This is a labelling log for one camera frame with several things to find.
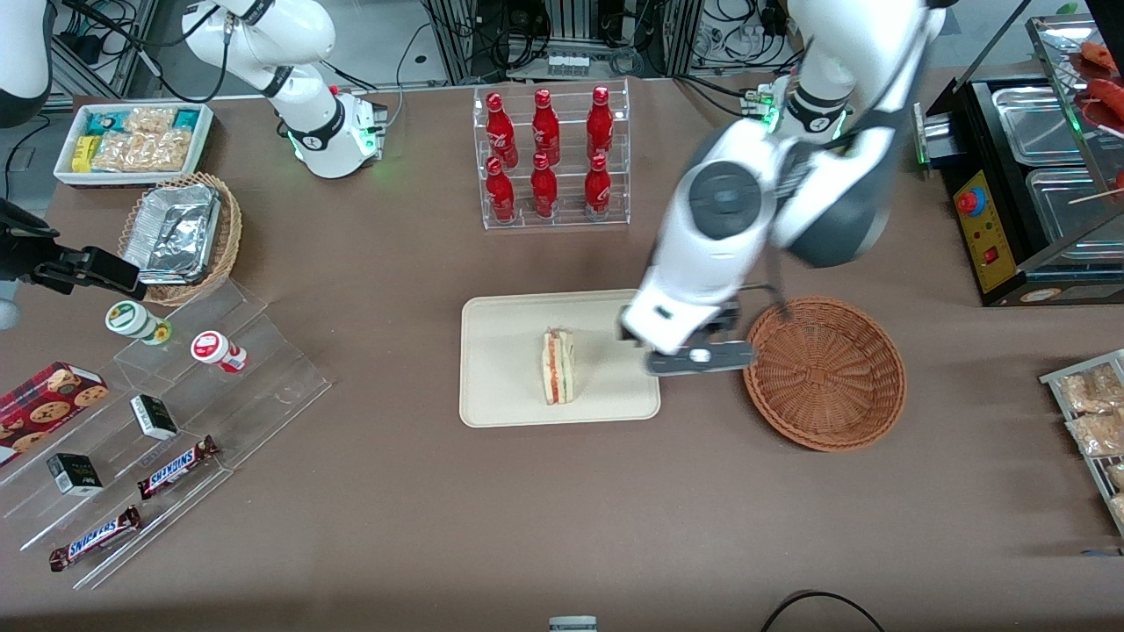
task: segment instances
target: sandwich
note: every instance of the sandwich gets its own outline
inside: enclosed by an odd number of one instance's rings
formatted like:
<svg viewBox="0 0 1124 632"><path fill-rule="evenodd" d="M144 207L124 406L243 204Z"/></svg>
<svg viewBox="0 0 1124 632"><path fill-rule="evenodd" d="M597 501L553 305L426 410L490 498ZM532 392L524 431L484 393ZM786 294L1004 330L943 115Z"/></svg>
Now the sandwich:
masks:
<svg viewBox="0 0 1124 632"><path fill-rule="evenodd" d="M547 404L573 401L573 333L568 329L543 334L543 388Z"/></svg>

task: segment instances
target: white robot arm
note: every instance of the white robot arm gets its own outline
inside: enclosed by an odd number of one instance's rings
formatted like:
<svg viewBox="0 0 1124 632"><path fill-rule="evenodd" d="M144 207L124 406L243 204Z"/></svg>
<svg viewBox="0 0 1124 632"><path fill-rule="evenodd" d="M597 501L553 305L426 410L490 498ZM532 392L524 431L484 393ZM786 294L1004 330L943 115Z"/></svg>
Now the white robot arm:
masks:
<svg viewBox="0 0 1124 632"><path fill-rule="evenodd" d="M328 58L336 42L332 18L312 0L221 0L189 6L187 33L202 61L232 72L264 94L289 127L297 157L321 178L342 178L381 156L386 111L334 93L311 64Z"/></svg>
<svg viewBox="0 0 1124 632"><path fill-rule="evenodd" d="M655 349L653 373L752 361L745 342L707 338L736 323L736 295L767 240L822 268L861 255L886 225L898 132L944 10L925 0L791 0L789 11L807 53L778 133L743 119L703 144L622 315L625 335ZM834 124L852 89L867 111L836 155Z"/></svg>

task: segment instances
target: woven bread basket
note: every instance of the woven bread basket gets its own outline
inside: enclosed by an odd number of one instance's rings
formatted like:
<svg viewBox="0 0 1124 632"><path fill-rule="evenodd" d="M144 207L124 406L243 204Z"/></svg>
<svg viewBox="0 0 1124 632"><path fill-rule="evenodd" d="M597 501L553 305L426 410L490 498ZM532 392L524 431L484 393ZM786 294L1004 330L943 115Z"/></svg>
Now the woven bread basket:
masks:
<svg viewBox="0 0 1124 632"><path fill-rule="evenodd" d="M897 423L906 372L894 342L845 303L807 297L767 310L750 329L750 398L777 432L824 452L865 448Z"/></svg>
<svg viewBox="0 0 1124 632"><path fill-rule="evenodd" d="M238 241L242 238L242 210L238 208L238 200L234 199L234 195L230 193L230 189L227 188L226 183L207 173L192 173L161 182L156 187L169 189L188 187L190 184L214 187L223 196L219 224L215 229L215 245L211 247L207 276L201 282L194 286L148 286L148 292L144 297L145 301L167 307L179 307L196 295L221 285L230 274L234 261L238 258ZM133 234L133 224L136 222L139 209L140 199L137 200L137 204L133 205L133 213L129 214L129 218L125 222L125 229L117 241L118 256L125 254L125 246L129 243L129 236Z"/></svg>

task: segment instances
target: coca-cola bottle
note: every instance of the coca-cola bottle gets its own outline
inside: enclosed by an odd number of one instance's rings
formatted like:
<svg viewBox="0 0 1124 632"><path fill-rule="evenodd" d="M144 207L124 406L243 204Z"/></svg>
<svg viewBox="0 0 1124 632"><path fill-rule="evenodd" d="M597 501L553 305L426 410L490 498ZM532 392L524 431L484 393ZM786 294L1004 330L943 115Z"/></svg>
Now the coca-cola bottle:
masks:
<svg viewBox="0 0 1124 632"><path fill-rule="evenodd" d="M535 172L531 174L531 190L535 193L535 214L543 219L554 217L559 201L559 181L551 170L545 153L535 154Z"/></svg>
<svg viewBox="0 0 1124 632"><path fill-rule="evenodd" d="M609 214L609 187L613 179L605 171L605 154L597 154L589 161L589 173L586 174L586 217L590 222L600 222Z"/></svg>
<svg viewBox="0 0 1124 632"><path fill-rule="evenodd" d="M519 164L519 151L515 148L515 126L511 117L504 111L504 99L491 92L484 99L488 105L488 144L492 154L504 161L504 168L515 169Z"/></svg>
<svg viewBox="0 0 1124 632"><path fill-rule="evenodd" d="M551 106L551 91L535 91L535 118L531 121L535 134L535 151L546 154L551 166L562 160L562 139L559 134L559 115Z"/></svg>
<svg viewBox="0 0 1124 632"><path fill-rule="evenodd" d="M589 160L597 154L608 155L613 148L613 111L609 109L609 89L593 88L593 107L586 119L586 153Z"/></svg>
<svg viewBox="0 0 1124 632"><path fill-rule="evenodd" d="M484 188L488 189L492 216L500 224L510 224L515 222L515 189L511 188L511 180L504 173L504 164L498 157L488 156L484 166L488 169Z"/></svg>

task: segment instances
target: brown table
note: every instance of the brown table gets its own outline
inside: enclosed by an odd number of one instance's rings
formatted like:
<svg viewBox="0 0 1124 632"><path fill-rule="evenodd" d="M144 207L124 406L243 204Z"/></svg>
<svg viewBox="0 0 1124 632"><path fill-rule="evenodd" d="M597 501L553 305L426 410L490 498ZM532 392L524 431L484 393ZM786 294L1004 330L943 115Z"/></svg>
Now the brown table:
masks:
<svg viewBox="0 0 1124 632"><path fill-rule="evenodd" d="M860 261L782 265L790 296L851 301L896 341L909 397L874 446L788 443L740 373L663 380L645 422L460 422L461 306L635 287L681 165L725 119L670 81L631 85L633 224L577 234L484 233L471 90L408 94L387 159L330 182L273 135L268 102L214 102L208 169L245 214L235 277L338 382L94 592L0 533L0 628L491 632L590 613L606 632L755 630L823 588L898 630L1121 630L1124 560L1079 557L1118 540L1036 377L1122 346L1124 310L978 307L936 179L898 179ZM61 186L48 218L109 247L136 196ZM0 388L56 359L106 363L114 300L21 289ZM827 604L786 617L833 614L864 629Z"/></svg>

